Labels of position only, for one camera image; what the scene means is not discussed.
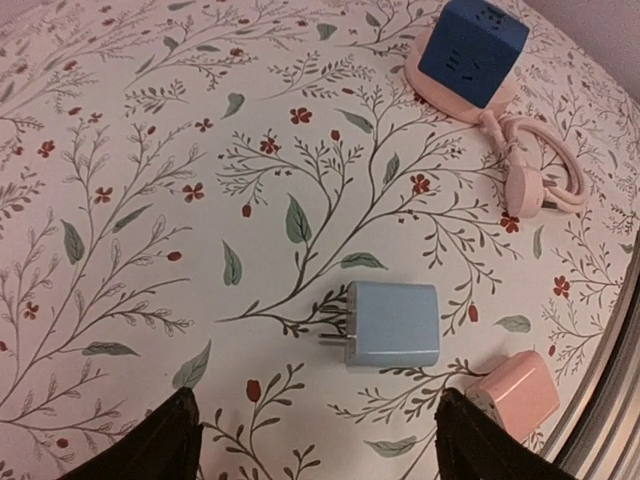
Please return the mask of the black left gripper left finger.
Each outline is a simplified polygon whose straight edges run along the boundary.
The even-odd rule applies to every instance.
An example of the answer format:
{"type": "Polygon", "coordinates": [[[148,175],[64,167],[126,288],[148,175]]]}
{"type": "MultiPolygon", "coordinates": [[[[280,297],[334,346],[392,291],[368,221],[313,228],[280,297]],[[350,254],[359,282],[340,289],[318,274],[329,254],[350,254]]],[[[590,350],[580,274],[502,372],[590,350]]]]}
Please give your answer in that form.
{"type": "Polygon", "coordinates": [[[202,434],[196,397],[181,387],[124,438],[62,477],[195,480],[202,434]]]}

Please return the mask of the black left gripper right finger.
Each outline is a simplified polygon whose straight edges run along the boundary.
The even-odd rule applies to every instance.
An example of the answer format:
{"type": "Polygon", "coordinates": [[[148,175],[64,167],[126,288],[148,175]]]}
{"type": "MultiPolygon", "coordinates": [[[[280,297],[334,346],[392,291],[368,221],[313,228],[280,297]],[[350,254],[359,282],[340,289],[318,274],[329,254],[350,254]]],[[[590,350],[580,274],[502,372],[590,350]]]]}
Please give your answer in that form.
{"type": "Polygon", "coordinates": [[[455,388],[442,392],[435,420],[443,480],[573,480],[518,443],[455,388]]]}

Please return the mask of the light blue plug adapter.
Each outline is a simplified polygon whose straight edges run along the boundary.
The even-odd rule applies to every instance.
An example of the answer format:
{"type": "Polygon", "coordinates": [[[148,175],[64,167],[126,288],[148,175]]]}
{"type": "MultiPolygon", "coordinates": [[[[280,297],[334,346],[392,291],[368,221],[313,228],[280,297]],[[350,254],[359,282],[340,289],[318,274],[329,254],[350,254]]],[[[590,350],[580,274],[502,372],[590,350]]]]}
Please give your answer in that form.
{"type": "Polygon", "coordinates": [[[428,284],[356,281],[346,305],[335,312],[342,333],[322,333],[321,342],[341,344],[349,366],[431,367],[441,353],[439,303],[428,284]]]}

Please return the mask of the blue cube socket adapter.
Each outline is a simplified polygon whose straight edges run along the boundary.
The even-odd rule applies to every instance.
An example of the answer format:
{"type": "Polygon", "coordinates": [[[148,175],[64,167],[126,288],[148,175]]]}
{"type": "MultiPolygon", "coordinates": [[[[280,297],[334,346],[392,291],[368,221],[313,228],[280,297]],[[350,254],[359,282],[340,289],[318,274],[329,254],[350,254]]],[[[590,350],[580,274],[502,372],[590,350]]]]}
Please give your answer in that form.
{"type": "Polygon", "coordinates": [[[472,105],[484,108],[519,58],[530,29],[482,0],[447,2],[418,70],[472,105]]]}

